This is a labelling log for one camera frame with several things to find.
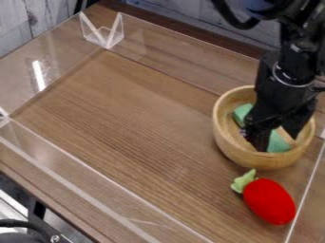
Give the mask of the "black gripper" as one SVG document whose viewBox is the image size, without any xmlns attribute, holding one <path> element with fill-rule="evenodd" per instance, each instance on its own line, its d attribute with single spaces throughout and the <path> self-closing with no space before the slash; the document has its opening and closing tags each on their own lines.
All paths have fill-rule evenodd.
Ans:
<svg viewBox="0 0 325 243">
<path fill-rule="evenodd" d="M 267 150 L 270 133 L 282 126 L 295 140 L 317 104 L 313 82 L 291 84 L 274 60 L 263 58 L 254 91 L 257 101 L 243 119 L 244 138 L 258 152 Z"/>
</svg>

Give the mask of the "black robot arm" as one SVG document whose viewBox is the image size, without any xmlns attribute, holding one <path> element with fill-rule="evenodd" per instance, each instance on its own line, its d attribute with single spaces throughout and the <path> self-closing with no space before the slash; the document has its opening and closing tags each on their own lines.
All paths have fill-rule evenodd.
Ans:
<svg viewBox="0 0 325 243">
<path fill-rule="evenodd" d="M 261 59 L 254 91 L 257 101 L 244 117 L 243 137 L 263 152 L 271 130 L 297 138 L 309 122 L 317 94 L 325 86 L 325 0 L 243 0 L 247 12 L 281 23 L 281 49 Z"/>
</svg>

